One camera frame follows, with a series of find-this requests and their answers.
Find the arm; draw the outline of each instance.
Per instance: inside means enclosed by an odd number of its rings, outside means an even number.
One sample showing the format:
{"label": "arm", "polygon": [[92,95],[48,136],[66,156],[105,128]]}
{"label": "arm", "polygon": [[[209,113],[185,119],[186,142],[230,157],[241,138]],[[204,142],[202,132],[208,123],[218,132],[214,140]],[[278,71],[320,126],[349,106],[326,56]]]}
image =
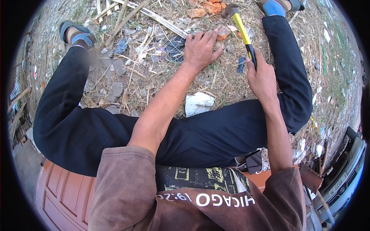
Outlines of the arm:
{"label": "arm", "polygon": [[267,146],[271,174],[290,168],[292,164],[292,147],[285,126],[276,91],[274,68],[267,64],[262,53],[255,50],[257,71],[253,62],[247,58],[248,83],[257,96],[266,115]]}
{"label": "arm", "polygon": [[222,47],[212,53],[217,30],[188,34],[184,62],[175,75],[156,94],[134,126],[127,146],[144,147],[156,155],[169,123],[179,108],[195,76],[222,54]]}

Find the hammer head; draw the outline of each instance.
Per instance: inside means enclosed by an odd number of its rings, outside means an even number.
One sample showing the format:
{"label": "hammer head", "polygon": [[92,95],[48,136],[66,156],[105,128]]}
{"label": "hammer head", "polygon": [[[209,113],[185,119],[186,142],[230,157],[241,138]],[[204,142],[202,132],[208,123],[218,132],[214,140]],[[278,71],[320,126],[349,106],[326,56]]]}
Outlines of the hammer head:
{"label": "hammer head", "polygon": [[236,3],[228,4],[225,10],[221,13],[221,17],[228,18],[233,16],[235,13],[238,13],[238,7],[245,8],[245,6]]}

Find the license plate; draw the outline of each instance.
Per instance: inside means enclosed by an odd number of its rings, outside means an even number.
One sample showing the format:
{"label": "license plate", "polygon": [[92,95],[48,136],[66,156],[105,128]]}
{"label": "license plate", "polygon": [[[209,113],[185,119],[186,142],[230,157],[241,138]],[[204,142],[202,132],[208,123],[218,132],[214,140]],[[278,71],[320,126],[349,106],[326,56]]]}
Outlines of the license plate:
{"label": "license plate", "polygon": [[331,190],[329,191],[329,197],[333,196],[337,191],[338,189],[342,186],[342,184],[345,182],[347,178],[347,174],[344,173],[340,178],[339,180],[337,181],[337,183],[335,184],[335,186],[333,186],[331,188]]}

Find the dirt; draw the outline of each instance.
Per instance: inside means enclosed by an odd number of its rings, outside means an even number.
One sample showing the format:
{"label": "dirt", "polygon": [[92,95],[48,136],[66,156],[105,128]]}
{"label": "dirt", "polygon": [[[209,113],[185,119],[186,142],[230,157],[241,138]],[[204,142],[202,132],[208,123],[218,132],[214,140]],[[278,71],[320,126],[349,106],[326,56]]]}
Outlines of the dirt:
{"label": "dirt", "polygon": [[[240,12],[240,15],[246,27],[251,28],[249,35],[252,44],[263,52],[270,64],[273,64],[273,56],[261,22],[261,17],[264,14],[257,4],[253,0],[248,2],[224,0],[223,2],[226,4],[240,2],[248,6]],[[221,24],[233,24],[232,20],[225,21],[220,16],[209,16],[191,19],[190,21],[186,12],[194,7],[186,4],[185,0],[162,0],[161,6],[158,1],[152,1],[147,8],[183,30],[191,29],[191,32],[193,32],[213,29]],[[131,8],[126,9],[126,15],[129,12],[131,12]],[[128,64],[141,75],[131,70],[127,70],[122,76],[117,76],[116,73],[112,72],[109,78],[103,74],[107,67],[100,62],[102,56],[100,51],[104,47],[104,41],[112,33],[118,13],[119,10],[113,11],[110,16],[104,17],[102,23],[94,24],[92,19],[97,15],[97,10],[95,3],[90,0],[48,0],[40,9],[33,25],[28,30],[27,36],[24,38],[23,49],[19,50],[19,56],[24,60],[21,78],[22,88],[25,89],[30,86],[32,89],[32,92],[27,96],[27,111],[32,123],[37,104],[43,92],[42,82],[47,85],[68,50],[68,46],[60,40],[58,32],[59,24],[64,20],[72,20],[82,25],[85,20],[91,19],[90,28],[97,37],[97,44],[91,51],[95,54],[95,58],[90,67],[88,78],[91,85],[96,87],[84,93],[81,99],[83,107],[99,106],[107,108],[113,104],[117,106],[121,113],[126,115],[131,115],[132,112],[140,114],[155,93],[173,75],[179,64],[168,62],[166,58],[157,63],[146,59],[145,65],[135,65],[137,62]],[[289,20],[292,15],[293,13],[287,13],[287,19]],[[180,18],[183,18],[182,20],[186,23],[179,23]],[[135,47],[140,45],[147,29],[157,24],[156,21],[142,13],[135,15],[129,22],[126,35],[125,31],[121,31],[115,40],[117,42],[121,38],[128,37],[132,39],[127,51],[123,53],[126,58],[122,58],[122,56],[116,56],[116,58],[123,59],[123,63],[127,61],[127,58],[135,61],[137,59],[134,51]],[[107,26],[107,29],[101,30],[104,25]],[[347,126],[357,130],[360,123],[361,68],[359,50],[349,23],[340,10],[327,0],[308,1],[306,10],[297,15],[292,21],[291,27],[301,48],[313,95],[319,86],[322,87],[321,92],[317,95],[311,119],[295,136],[291,135],[292,147],[296,148],[300,139],[306,139],[307,156],[303,163],[308,164],[314,158],[314,154],[310,152],[308,146],[312,146],[313,143],[323,143],[319,134],[322,126],[324,126],[325,140],[330,140],[326,162],[326,166],[329,166],[345,138],[344,134]],[[164,27],[159,27],[159,29],[163,30],[164,40],[174,35],[173,32]],[[330,42],[327,42],[324,38],[324,29],[329,32]],[[324,49],[320,43],[320,37],[323,40]],[[248,86],[245,74],[236,73],[237,60],[240,56],[246,54],[241,40],[237,38],[236,33],[232,32],[221,43],[225,46],[234,46],[235,52],[224,52],[218,61],[205,68],[196,77],[188,91],[188,94],[202,91],[214,96],[216,99],[212,110],[241,100],[255,98]],[[320,65],[320,69],[315,68],[317,64]],[[37,67],[37,79],[33,75],[34,66]],[[117,98],[116,102],[107,102],[104,97],[111,90],[112,82],[123,83],[124,92],[122,96]],[[182,104],[175,117],[183,118],[184,115],[184,104]]]}

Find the hand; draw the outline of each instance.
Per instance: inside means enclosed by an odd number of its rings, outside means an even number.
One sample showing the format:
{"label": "hand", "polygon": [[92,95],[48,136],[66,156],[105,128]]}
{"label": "hand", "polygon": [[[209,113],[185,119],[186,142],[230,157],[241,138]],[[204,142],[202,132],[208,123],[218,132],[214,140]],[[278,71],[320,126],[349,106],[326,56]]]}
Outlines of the hand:
{"label": "hand", "polygon": [[257,71],[254,63],[247,57],[247,79],[252,92],[257,96],[264,109],[279,102],[276,91],[276,76],[274,67],[267,64],[262,52],[255,50]]}
{"label": "hand", "polygon": [[194,37],[188,34],[185,43],[184,64],[194,68],[196,73],[214,62],[223,51],[223,46],[213,52],[213,45],[217,38],[218,30],[208,31],[206,33],[198,31]]}

